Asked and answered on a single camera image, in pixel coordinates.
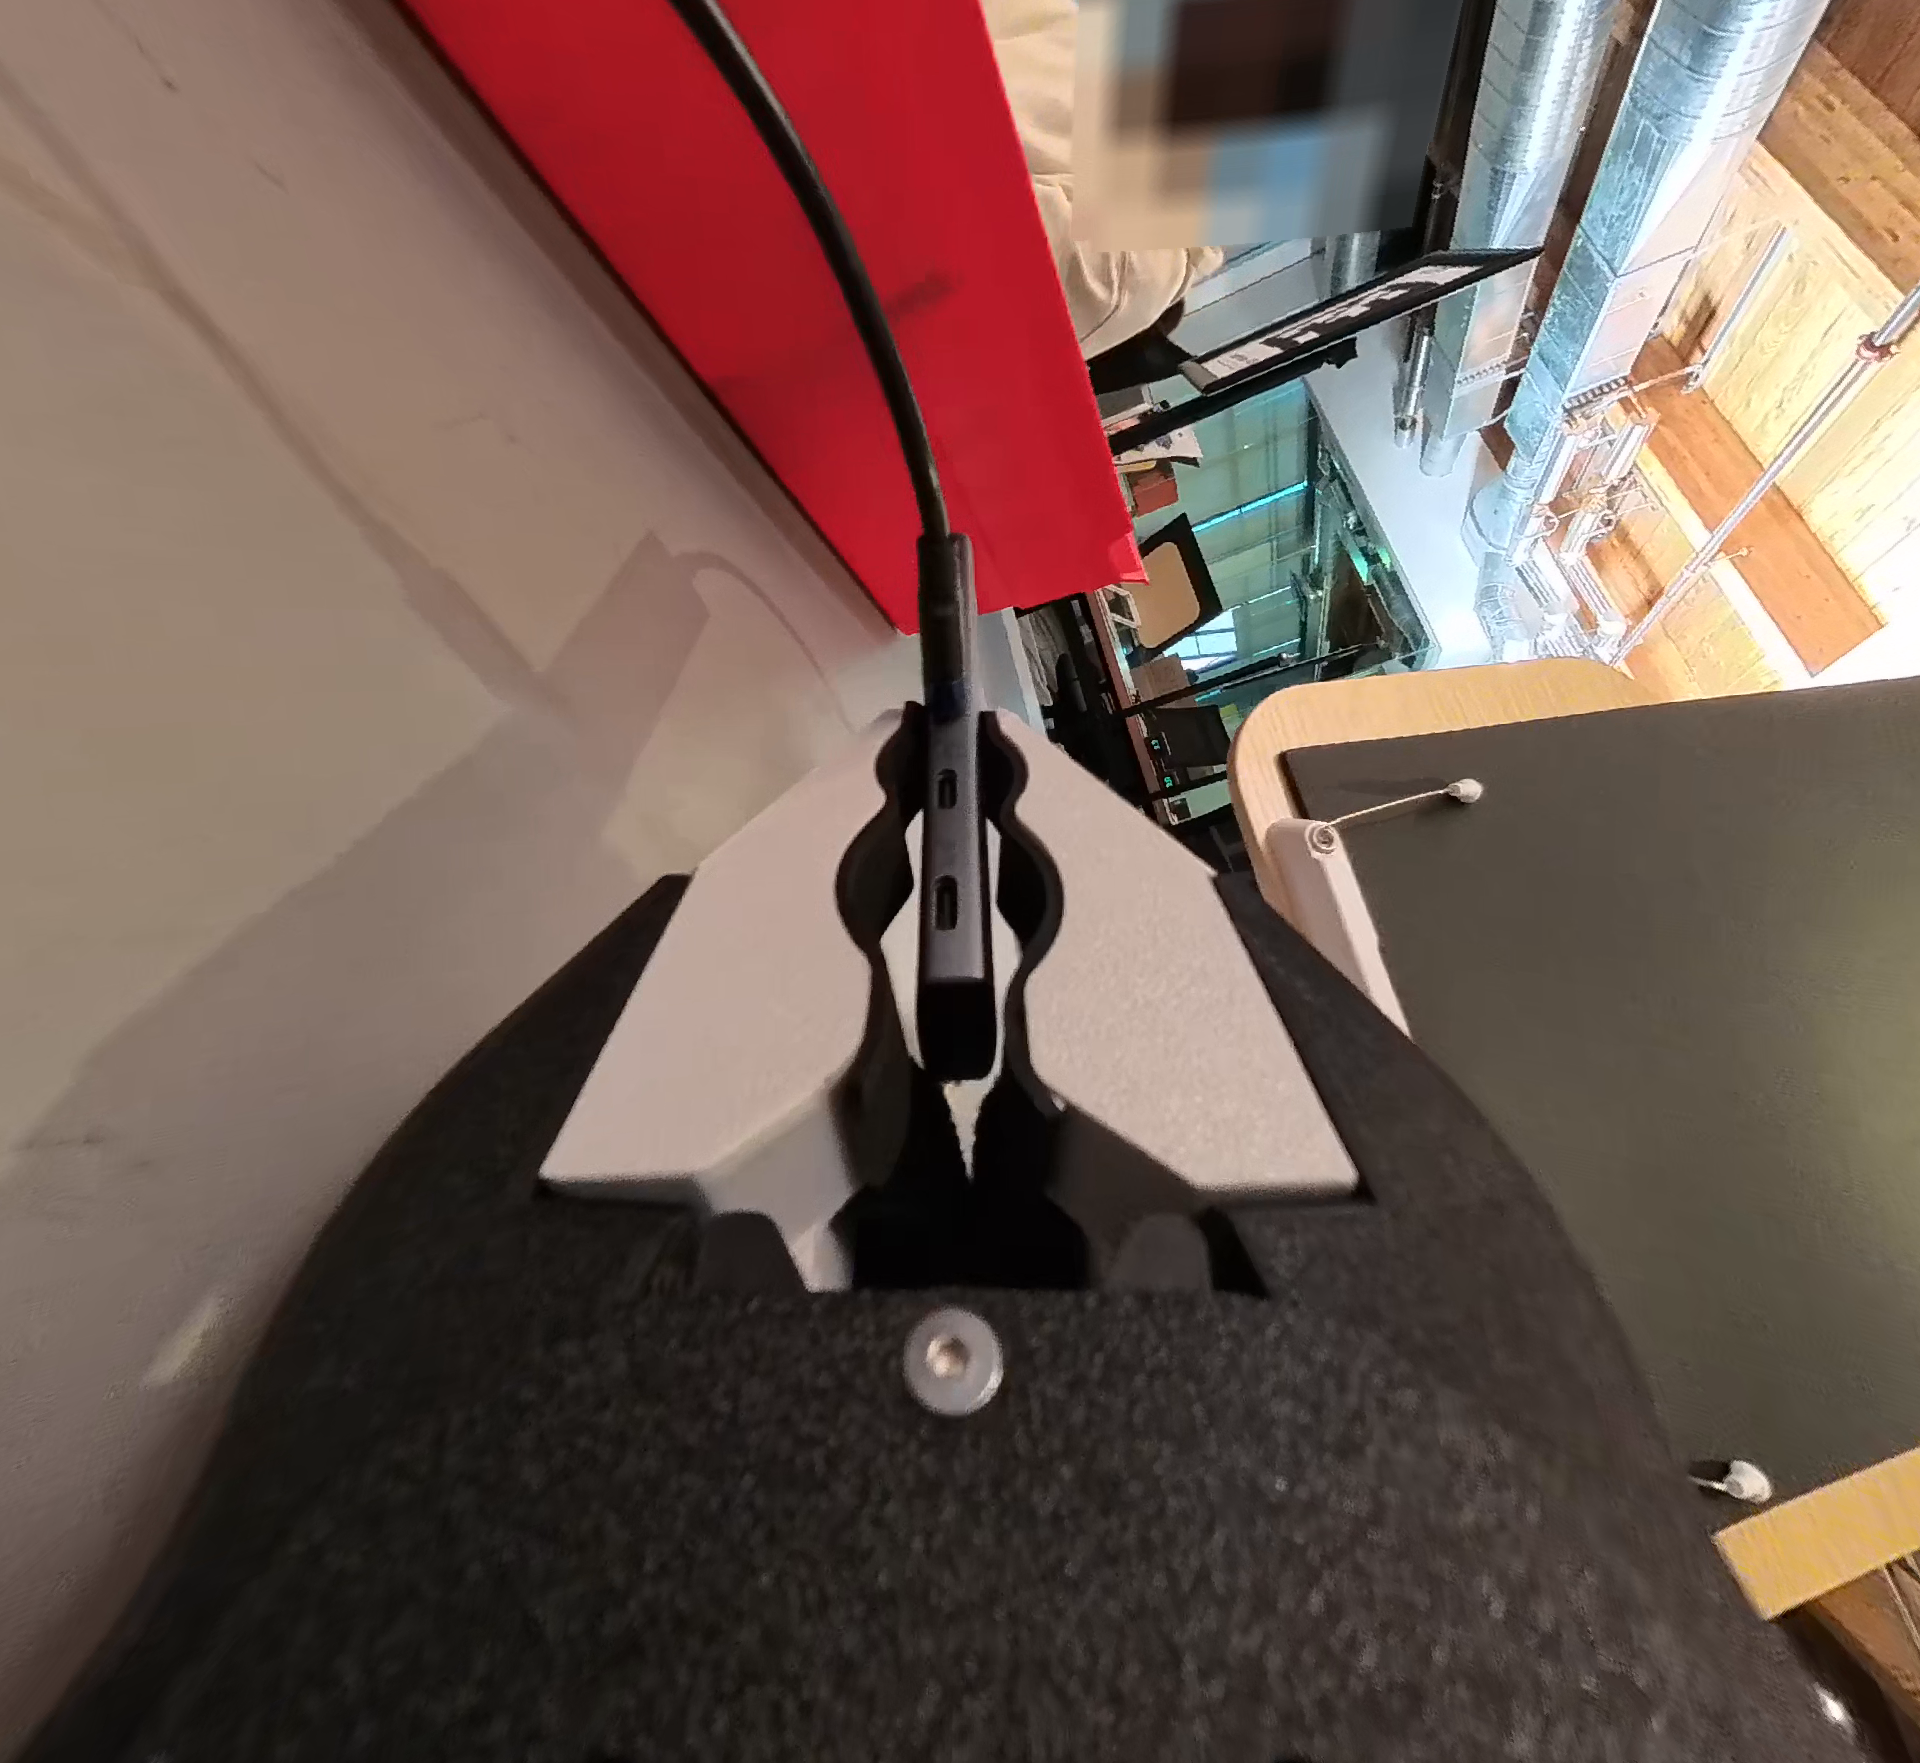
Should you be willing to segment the white bracket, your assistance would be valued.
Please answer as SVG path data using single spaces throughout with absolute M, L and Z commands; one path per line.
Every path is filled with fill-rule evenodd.
M 1366 1002 L 1408 1033 L 1408 1018 L 1339 827 L 1310 819 L 1284 819 L 1265 831 L 1263 852 L 1284 891 L 1284 917 Z

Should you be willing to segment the black hub cable grey plug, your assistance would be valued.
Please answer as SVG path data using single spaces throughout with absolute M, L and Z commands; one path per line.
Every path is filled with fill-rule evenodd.
M 663 2 L 726 83 L 759 145 L 779 166 L 850 314 L 890 421 L 919 514 L 920 698 L 935 723 L 971 717 L 977 714 L 971 551 L 966 538 L 952 529 L 928 421 L 866 262 L 813 152 L 720 0 Z

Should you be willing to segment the person's cream sweater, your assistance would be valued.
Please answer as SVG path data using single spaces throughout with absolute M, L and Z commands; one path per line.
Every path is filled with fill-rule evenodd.
M 1073 235 L 1078 0 L 977 0 L 1081 359 L 1130 344 L 1216 274 L 1216 245 L 1099 247 Z

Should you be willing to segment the red storage box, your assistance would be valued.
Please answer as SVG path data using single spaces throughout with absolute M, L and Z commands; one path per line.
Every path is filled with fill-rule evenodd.
M 718 0 L 845 215 L 987 613 L 1141 575 L 977 0 Z M 899 630 L 919 514 L 848 308 L 665 0 L 404 0 Z

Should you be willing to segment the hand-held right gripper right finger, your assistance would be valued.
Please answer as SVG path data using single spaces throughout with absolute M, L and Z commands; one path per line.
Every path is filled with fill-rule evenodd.
M 1018 717 L 982 721 L 1008 934 L 990 1148 L 1068 1220 L 1353 1200 L 1216 874 Z

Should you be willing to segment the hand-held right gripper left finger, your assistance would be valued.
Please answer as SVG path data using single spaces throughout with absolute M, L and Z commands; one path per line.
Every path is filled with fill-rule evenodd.
M 538 1181 L 661 1208 L 697 1285 L 919 1288 L 964 1250 L 964 1156 L 881 940 L 910 901 L 926 725 L 884 714 L 682 887 Z

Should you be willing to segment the metal ceiling pipe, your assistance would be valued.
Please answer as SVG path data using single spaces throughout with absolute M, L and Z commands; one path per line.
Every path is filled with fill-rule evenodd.
M 1706 580 L 1718 561 L 1732 561 L 1732 551 L 1735 551 L 1738 537 L 1751 521 L 1759 521 L 1755 568 L 1735 563 L 1735 575 L 1751 598 L 1761 603 L 1764 613 L 1770 616 L 1770 623 L 1782 632 L 1804 672 L 1832 668 L 1844 654 L 1879 632 L 1880 617 L 1869 607 L 1850 578 L 1844 575 L 1826 545 L 1806 526 L 1795 504 L 1779 494 L 1779 485 L 1814 452 L 1836 417 L 1853 407 L 1880 371 L 1901 359 L 1908 339 L 1915 333 L 1915 317 L 1918 286 L 1913 284 L 1893 311 L 1853 344 L 1847 365 L 1788 433 L 1779 453 L 1770 456 L 1759 471 L 1743 469 L 1732 474 L 1734 483 L 1740 485 L 1738 494 L 1723 494 L 1726 485 L 1717 480 L 1717 471 L 1708 464 L 1715 453 L 1708 439 L 1700 437 L 1694 443 L 1677 445 L 1674 477 L 1715 485 L 1718 494 L 1708 497 L 1708 507 L 1718 507 L 1722 516 L 1692 548 L 1672 580 L 1629 624 L 1625 634 L 1607 646 L 1607 663 L 1625 666 L 1692 596 L 1692 587 Z

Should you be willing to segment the brown chair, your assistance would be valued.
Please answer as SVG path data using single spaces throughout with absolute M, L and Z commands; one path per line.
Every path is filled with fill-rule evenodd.
M 1138 547 L 1143 578 L 1130 585 L 1133 654 L 1143 661 L 1221 617 L 1221 596 L 1184 514 L 1175 514 Z

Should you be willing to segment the black panel wooden frame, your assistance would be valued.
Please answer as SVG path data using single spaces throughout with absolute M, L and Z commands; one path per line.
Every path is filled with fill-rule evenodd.
M 1231 802 L 1336 825 L 1408 1032 L 1614 1306 L 1779 1617 L 1915 1618 L 1915 677 L 1656 700 L 1537 661 L 1263 698 Z

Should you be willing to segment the large silver ventilation duct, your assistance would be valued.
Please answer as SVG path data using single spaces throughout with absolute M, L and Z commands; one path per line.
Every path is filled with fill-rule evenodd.
M 1656 0 L 1506 415 L 1535 497 L 1576 398 L 1631 376 L 1830 0 Z

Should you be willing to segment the grey usb hub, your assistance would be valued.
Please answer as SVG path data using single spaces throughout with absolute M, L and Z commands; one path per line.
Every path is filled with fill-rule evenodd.
M 920 1062 L 943 1082 L 990 1080 L 999 1058 L 991 851 L 1001 756 L 987 725 L 984 714 L 939 721 L 909 704 L 877 760 L 881 929 L 912 912 L 912 1028 Z

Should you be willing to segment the black hanging sign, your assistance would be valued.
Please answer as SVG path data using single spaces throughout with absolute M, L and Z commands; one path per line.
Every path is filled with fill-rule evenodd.
M 1378 325 L 1416 317 L 1443 300 L 1531 265 L 1543 245 L 1438 251 L 1344 289 L 1321 303 L 1265 325 L 1206 355 L 1183 355 L 1175 376 L 1195 392 L 1298 382 L 1318 359 Z

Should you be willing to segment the white desk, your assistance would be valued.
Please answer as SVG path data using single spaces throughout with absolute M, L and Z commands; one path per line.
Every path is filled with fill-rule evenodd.
M 395 0 L 1 0 L 4 1758 L 316 1231 L 916 690 Z

